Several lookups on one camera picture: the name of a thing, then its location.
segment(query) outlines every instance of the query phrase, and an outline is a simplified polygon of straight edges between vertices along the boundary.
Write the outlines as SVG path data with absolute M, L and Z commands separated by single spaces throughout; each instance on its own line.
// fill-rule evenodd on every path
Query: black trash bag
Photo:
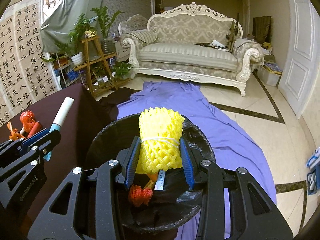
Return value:
M 120 150 L 129 148 L 133 138 L 140 136 L 139 116 L 134 114 L 112 122 L 98 133 L 89 148 L 84 168 L 97 168 L 115 159 Z M 190 148 L 200 150 L 205 159 L 215 162 L 209 141 L 188 118 L 183 122 L 182 136 Z M 148 181 L 147 175 L 135 174 L 133 184 L 144 187 Z M 202 201 L 201 191 L 189 191 L 183 168 L 169 169 L 165 173 L 164 189 L 154 191 L 148 206 L 133 206 L 128 201 L 128 193 L 117 192 L 121 223 L 138 233 L 156 234 L 178 228 L 199 212 Z

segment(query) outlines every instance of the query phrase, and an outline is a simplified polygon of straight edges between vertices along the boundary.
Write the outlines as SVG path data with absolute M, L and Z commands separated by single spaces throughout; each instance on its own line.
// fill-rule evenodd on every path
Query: yellow foam net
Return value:
M 184 119 L 178 112 L 164 107 L 141 113 L 141 149 L 136 173 L 157 173 L 182 167 L 179 139 Z

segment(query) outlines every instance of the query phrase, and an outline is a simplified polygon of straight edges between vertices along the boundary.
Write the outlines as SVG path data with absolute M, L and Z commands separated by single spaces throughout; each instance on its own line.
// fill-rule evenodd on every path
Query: nightstand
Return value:
M 124 49 L 120 45 L 120 41 L 115 41 L 116 52 L 117 52 L 117 61 L 126 61 L 130 55 L 130 49 Z

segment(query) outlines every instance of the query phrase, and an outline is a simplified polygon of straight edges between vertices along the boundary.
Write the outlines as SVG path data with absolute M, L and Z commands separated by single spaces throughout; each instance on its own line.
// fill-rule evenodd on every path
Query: gray green curtain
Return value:
M 259 44 L 263 44 L 267 38 L 267 42 L 270 42 L 270 25 L 271 16 L 253 18 L 252 35 Z
M 62 0 L 53 14 L 45 20 L 41 30 L 41 38 L 45 52 L 58 53 L 55 40 L 66 43 L 68 33 L 73 29 L 77 17 L 85 13 L 87 18 L 95 16 L 90 11 L 93 7 L 101 7 L 102 0 Z

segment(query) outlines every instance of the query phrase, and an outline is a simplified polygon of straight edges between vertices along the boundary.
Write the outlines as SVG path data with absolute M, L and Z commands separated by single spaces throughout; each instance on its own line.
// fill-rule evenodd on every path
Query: metal bolt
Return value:
M 247 173 L 247 169 L 246 169 L 246 168 L 243 168 L 243 167 L 238 168 L 238 171 L 239 171 L 239 173 L 241 173 L 241 174 L 246 174 L 246 173 Z
M 72 172 L 74 174 L 79 174 L 81 171 L 82 171 L 82 169 L 80 167 L 75 167 Z
M 108 163 L 110 166 L 116 166 L 118 164 L 118 161 L 117 160 L 110 160 Z
M 203 160 L 201 163 L 203 166 L 209 166 L 211 164 L 209 160 Z

